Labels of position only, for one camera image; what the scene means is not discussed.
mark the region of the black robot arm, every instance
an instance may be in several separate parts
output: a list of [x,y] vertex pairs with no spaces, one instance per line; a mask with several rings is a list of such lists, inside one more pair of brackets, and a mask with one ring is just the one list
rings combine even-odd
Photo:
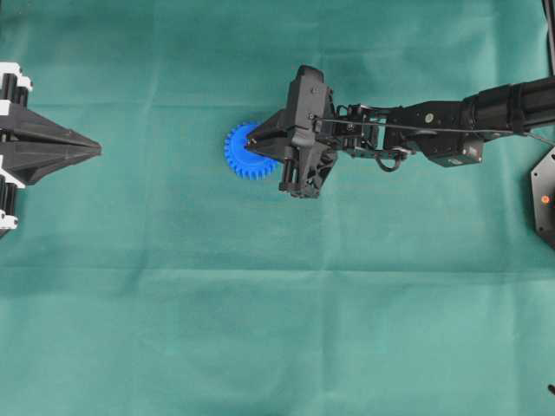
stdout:
[[32,89],[18,64],[0,62],[0,237],[19,224],[18,191],[101,154],[95,141],[29,110]]
[[416,152],[441,166],[463,166],[480,163],[488,141],[514,134],[539,138],[531,129],[553,124],[555,77],[488,89],[463,101],[336,107],[323,73],[303,65],[287,107],[249,135],[247,149],[284,164],[281,191],[317,198],[339,151],[375,159],[386,172]]

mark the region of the green cloth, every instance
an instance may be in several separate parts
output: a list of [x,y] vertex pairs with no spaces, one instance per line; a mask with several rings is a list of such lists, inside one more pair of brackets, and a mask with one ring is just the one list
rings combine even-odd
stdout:
[[0,414],[553,415],[544,145],[340,155],[318,200],[223,149],[302,63],[337,103],[460,100],[547,76],[545,34],[539,0],[4,1],[29,107],[104,154],[23,192],[0,242]]

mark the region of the blue gear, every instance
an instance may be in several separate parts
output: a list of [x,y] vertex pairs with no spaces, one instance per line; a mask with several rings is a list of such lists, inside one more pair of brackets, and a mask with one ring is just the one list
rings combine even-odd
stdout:
[[262,179],[268,176],[278,164],[245,149],[246,136],[258,127],[258,123],[248,122],[235,127],[225,139],[225,159],[237,176],[244,179]]

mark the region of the black robotic claw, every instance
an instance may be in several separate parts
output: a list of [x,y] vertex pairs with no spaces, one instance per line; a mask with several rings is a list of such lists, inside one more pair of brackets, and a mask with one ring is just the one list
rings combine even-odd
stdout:
[[538,138],[530,130],[552,124],[555,77],[488,89],[463,101],[335,107],[323,73],[303,65],[290,85],[287,107],[255,129],[246,148],[284,164],[281,191],[317,198],[338,151],[375,159],[386,172],[416,152],[441,166],[463,166],[480,163],[488,141],[513,134]]
[[16,193],[66,166],[99,156],[101,146],[27,108],[30,79],[0,63],[0,237],[18,225]]

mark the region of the white bracket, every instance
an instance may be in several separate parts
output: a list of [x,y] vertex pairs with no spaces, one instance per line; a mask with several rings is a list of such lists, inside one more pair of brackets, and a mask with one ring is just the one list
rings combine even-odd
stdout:
[[28,76],[23,76],[21,67],[15,62],[0,62],[0,81],[4,74],[13,74],[17,76],[17,86],[27,88],[27,91],[33,91],[33,82]]
[[19,220],[13,215],[6,215],[6,213],[0,210],[0,230],[15,230]]
[[10,104],[9,100],[0,100],[0,115],[10,115]]
[[2,168],[3,155],[0,154],[0,175],[6,178],[6,184],[14,184],[18,189],[25,189],[25,184]]

